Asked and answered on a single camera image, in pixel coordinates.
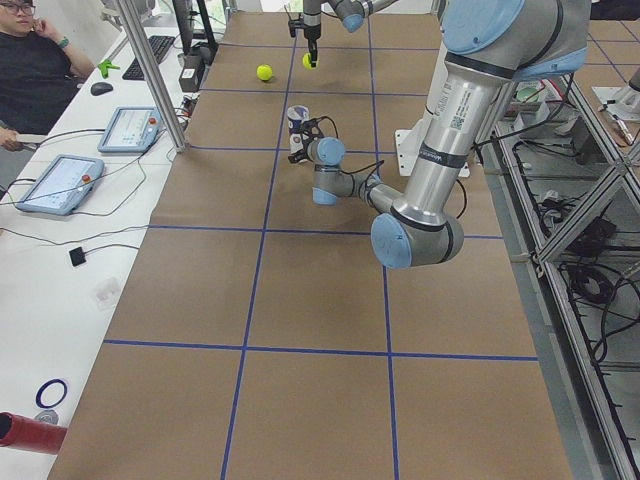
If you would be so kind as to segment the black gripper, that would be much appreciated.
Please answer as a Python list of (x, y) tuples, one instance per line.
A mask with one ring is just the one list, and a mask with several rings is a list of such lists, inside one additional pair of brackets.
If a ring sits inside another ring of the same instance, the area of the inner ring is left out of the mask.
[(318, 61), (317, 41), (320, 38), (319, 24), (303, 24), (304, 38), (308, 41), (308, 52), (311, 54), (313, 61)]
[(314, 155), (316, 145), (320, 140), (320, 135), (318, 133), (306, 132), (301, 133), (300, 136), (301, 149), (296, 153), (288, 155), (287, 159), (290, 164), (299, 164), (311, 159)]

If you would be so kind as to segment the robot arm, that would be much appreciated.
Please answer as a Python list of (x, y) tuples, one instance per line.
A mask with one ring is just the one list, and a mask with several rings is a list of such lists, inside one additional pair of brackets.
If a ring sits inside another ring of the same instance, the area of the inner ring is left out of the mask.
[(446, 77), (404, 191), (375, 174), (343, 171), (344, 144), (312, 133), (311, 121), (291, 129), (300, 140), (289, 160), (313, 164), (314, 202), (358, 197), (377, 210), (372, 248), (394, 269), (443, 263), (460, 251), (463, 229), (444, 207), (499, 89), (573, 73), (586, 59), (588, 1), (435, 1), (432, 9)]
[(395, 0), (366, 0), (366, 1), (321, 1), (304, 0), (303, 11), (297, 19), (288, 22), (290, 35), (296, 36), (297, 30), (302, 30), (308, 45), (308, 64), (311, 68), (317, 66), (318, 48), (317, 41), (321, 38), (322, 5), (328, 4), (343, 27), (350, 33), (358, 30), (364, 20), (381, 10), (394, 4)]

